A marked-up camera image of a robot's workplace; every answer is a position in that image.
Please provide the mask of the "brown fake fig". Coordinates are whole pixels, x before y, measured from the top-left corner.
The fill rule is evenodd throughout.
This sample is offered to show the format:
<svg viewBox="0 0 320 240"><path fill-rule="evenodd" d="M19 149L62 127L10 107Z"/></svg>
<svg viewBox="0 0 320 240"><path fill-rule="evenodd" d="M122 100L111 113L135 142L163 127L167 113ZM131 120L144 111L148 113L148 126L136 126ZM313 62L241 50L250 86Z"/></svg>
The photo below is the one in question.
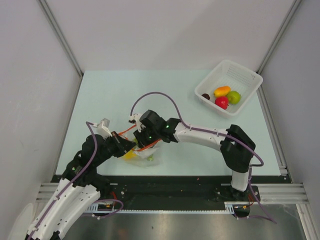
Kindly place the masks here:
<svg viewBox="0 0 320 240"><path fill-rule="evenodd" d="M203 98L207 99L207 100L210 100L210 99L211 99L210 95L207 94L207 93L203 93L201 96L202 96Z"/></svg>

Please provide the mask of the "orange fake mango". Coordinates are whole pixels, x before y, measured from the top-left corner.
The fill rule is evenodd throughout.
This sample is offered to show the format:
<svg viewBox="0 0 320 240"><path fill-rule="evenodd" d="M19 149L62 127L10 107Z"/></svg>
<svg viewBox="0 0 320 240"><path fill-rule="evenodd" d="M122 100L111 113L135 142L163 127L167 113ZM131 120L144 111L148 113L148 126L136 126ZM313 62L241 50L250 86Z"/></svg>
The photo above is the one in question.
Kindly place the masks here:
<svg viewBox="0 0 320 240"><path fill-rule="evenodd" d="M214 90L213 95L215 98L226 96L231 91L229 86L221 86Z"/></svg>

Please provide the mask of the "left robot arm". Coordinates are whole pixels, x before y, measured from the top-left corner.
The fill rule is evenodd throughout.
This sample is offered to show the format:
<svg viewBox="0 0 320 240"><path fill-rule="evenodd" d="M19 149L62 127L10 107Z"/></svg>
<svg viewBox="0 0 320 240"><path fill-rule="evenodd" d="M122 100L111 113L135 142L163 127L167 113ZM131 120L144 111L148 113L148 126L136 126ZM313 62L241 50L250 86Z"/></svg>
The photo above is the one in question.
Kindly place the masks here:
<svg viewBox="0 0 320 240"><path fill-rule="evenodd" d="M116 132L107 138L89 135L63 172L58 186L29 226L27 240L62 240L71 226L98 199L110 196L110 182L97 168L111 157L122 157L136 143Z"/></svg>

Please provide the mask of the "green fake pear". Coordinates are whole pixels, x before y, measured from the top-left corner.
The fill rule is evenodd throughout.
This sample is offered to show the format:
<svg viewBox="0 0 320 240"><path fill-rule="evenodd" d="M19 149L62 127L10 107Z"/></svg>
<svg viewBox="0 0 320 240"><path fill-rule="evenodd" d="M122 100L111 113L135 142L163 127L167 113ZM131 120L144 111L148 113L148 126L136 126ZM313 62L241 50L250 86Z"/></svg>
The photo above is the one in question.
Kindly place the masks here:
<svg viewBox="0 0 320 240"><path fill-rule="evenodd" d="M242 98L241 94L234 90L230 91L226 95L226 97L228 99L229 104L232 104L232 105L238 104Z"/></svg>

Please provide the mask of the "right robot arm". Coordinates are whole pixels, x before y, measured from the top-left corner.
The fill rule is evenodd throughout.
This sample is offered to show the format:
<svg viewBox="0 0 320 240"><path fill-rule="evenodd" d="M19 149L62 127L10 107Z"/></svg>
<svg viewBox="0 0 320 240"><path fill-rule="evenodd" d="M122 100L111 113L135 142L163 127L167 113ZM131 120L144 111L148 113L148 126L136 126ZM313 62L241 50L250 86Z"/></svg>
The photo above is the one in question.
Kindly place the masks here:
<svg viewBox="0 0 320 240"><path fill-rule="evenodd" d="M219 151L232 171L231 196L237 201L248 196L250 163L256 144L238 125L220 130L199 128L187 125L179 118L165 120L153 110L131 115L129 122L136 124L134 136L139 148L161 140L165 143L192 143Z"/></svg>

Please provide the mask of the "green fake grapes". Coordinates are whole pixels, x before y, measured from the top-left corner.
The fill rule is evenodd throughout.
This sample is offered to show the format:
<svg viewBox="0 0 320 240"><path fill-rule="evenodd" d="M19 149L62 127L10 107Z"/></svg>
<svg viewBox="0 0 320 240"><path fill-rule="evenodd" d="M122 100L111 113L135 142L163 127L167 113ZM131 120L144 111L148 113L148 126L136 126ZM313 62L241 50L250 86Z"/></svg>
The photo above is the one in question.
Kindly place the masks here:
<svg viewBox="0 0 320 240"><path fill-rule="evenodd" d="M148 161L152 161L153 159L154 159L154 158L153 158L152 155L147 158Z"/></svg>

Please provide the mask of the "clear zip top bag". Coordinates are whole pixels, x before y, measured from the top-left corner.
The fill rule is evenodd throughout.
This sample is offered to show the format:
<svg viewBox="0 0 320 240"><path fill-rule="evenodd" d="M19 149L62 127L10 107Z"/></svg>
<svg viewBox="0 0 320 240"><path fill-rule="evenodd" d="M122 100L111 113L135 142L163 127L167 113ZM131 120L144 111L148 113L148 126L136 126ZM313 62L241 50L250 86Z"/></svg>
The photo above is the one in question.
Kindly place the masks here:
<svg viewBox="0 0 320 240"><path fill-rule="evenodd" d="M127 140L136 142L136 146L135 148L131 149L133 151L135 151L135 154L137 155L137 157L132 158L130 160L125 160L123 158L123 156L121 157L127 164L131 164L134 166L138 166L141 168L150 168L150 167L155 167L160 165L161 163L161 157L159 154L159 149L162 146L162 141L158 141L156 143L154 143L153 145L149 146L149 147L143 147L143 148L139 148L138 147L138 141L136 140L136 138L134 137L134 131L137 129L137 127L131 126L130 128L126 129L125 131L122 131L119 133L119 135ZM149 161L147 160L147 158L149 156L153 156L153 160Z"/></svg>

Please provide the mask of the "red fake apple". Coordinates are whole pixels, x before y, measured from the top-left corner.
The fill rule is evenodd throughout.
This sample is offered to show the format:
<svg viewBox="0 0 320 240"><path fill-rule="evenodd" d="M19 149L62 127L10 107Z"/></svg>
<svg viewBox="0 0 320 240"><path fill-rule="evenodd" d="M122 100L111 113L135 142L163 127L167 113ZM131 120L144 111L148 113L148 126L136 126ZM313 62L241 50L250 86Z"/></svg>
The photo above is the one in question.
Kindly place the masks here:
<svg viewBox="0 0 320 240"><path fill-rule="evenodd" d="M217 97L214 103L223 110L226 110L229 106L229 100L226 96Z"/></svg>

